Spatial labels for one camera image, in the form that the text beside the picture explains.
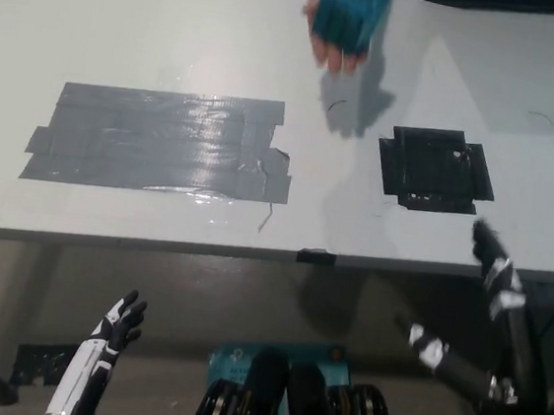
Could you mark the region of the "person's bare hand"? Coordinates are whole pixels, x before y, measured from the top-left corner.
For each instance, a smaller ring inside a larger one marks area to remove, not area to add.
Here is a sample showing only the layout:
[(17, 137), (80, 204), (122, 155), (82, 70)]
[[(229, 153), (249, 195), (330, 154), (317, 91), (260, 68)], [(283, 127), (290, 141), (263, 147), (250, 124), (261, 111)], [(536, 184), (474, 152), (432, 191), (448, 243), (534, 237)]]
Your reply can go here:
[(368, 56), (371, 40), (391, 0), (306, 0), (312, 54), (331, 73), (353, 73)]

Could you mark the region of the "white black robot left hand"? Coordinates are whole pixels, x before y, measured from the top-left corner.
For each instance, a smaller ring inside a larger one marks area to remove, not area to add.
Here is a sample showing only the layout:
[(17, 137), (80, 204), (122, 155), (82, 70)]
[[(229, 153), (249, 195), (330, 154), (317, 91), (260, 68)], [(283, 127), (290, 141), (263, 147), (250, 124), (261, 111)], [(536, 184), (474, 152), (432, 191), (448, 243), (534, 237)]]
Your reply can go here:
[(146, 309), (134, 290), (107, 311), (80, 344), (45, 415), (96, 415), (119, 355), (141, 336)]

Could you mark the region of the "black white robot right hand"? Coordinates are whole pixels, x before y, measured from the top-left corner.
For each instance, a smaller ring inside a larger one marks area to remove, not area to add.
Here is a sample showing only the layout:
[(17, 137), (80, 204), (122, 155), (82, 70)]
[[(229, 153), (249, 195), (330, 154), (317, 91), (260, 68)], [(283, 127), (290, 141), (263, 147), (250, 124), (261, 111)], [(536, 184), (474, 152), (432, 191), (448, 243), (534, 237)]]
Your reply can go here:
[(396, 324), (421, 365), (458, 395), (490, 415), (549, 415), (540, 344), (518, 270), (483, 219), (473, 224), (473, 254), (481, 265), (490, 321), (504, 338), (496, 374), (483, 373), (417, 321)]

